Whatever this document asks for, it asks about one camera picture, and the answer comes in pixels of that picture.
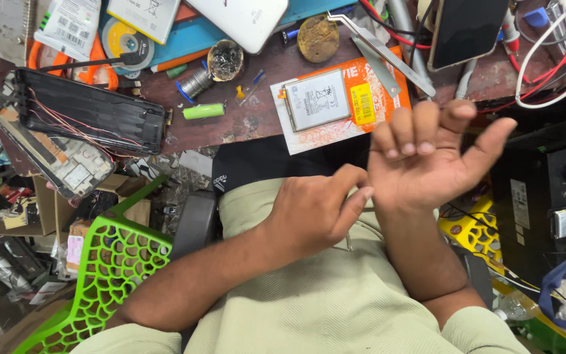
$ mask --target finger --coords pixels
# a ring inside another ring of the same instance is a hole
[[[436,148],[440,109],[434,102],[420,102],[412,111],[416,150],[420,155],[429,155]]]
[[[473,102],[467,100],[449,102],[440,115],[436,148],[460,148],[462,134],[476,116],[477,109]]]
[[[375,127],[370,137],[370,150],[381,152],[391,159],[399,157],[390,126],[382,122]]]
[[[329,185],[329,193],[333,196],[331,199],[340,205],[353,187],[368,185],[368,173],[363,168],[346,164],[336,171]]]
[[[412,124],[412,112],[407,108],[397,108],[390,117],[390,129],[399,150],[406,156],[416,154],[414,145],[414,126]]]
[[[340,217],[335,222],[335,226],[331,233],[333,237],[342,240],[347,235],[353,224],[359,219],[364,211],[366,202],[372,198],[375,189],[372,187],[363,187],[358,189],[351,195],[340,209]]]
[[[462,156],[466,166],[468,181],[475,185],[504,151],[508,136],[516,128],[517,122],[511,118],[501,118],[491,124],[475,144]]]

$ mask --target phone screen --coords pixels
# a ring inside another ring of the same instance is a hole
[[[431,67],[441,69],[490,52],[507,10],[508,0],[444,0]]]

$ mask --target smartphone battery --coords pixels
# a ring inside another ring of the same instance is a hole
[[[295,132],[351,117],[342,69],[285,84],[283,90]]]

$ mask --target yellow price sticker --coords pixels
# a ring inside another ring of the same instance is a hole
[[[372,104],[372,94],[370,84],[355,86],[351,88],[353,98],[353,113],[355,114],[355,124],[364,125],[375,122],[375,108]]]

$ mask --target green plastic chair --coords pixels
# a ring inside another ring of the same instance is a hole
[[[75,298],[32,333],[14,354],[68,353],[101,332],[130,293],[169,263],[172,238],[123,215],[166,175],[98,216],[84,239]]]

